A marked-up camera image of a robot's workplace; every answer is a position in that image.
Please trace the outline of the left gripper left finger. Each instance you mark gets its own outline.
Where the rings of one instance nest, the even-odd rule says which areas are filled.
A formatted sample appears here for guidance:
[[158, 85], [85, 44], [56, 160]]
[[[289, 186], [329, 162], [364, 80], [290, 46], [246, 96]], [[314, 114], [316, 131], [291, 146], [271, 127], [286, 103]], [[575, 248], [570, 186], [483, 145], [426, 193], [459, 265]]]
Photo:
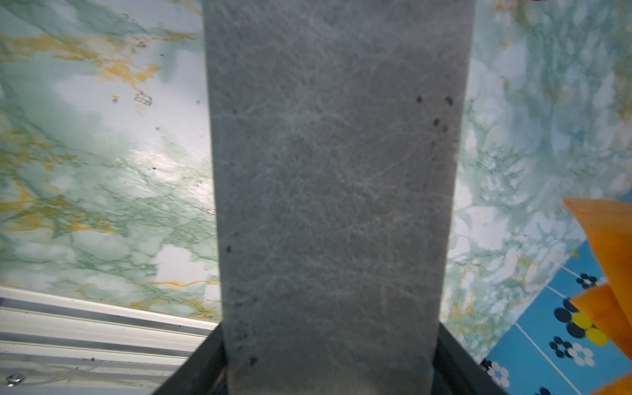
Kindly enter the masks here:
[[224, 337], [219, 324], [154, 395], [227, 395]]

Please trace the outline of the orange towel cloth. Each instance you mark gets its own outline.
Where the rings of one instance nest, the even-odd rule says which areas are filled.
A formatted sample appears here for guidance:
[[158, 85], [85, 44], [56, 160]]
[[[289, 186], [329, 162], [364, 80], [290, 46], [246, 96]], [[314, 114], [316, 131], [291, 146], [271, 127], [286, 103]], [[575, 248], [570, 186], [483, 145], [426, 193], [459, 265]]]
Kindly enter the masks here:
[[626, 202], [566, 199], [587, 236], [604, 278], [572, 303], [631, 357], [631, 205]]

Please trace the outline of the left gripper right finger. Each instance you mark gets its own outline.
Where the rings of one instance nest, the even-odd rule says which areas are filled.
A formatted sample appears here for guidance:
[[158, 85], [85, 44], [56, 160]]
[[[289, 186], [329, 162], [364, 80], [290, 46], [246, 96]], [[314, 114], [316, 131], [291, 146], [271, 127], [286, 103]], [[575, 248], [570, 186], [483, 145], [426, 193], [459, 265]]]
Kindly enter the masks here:
[[443, 324], [433, 359], [432, 395], [506, 395]]

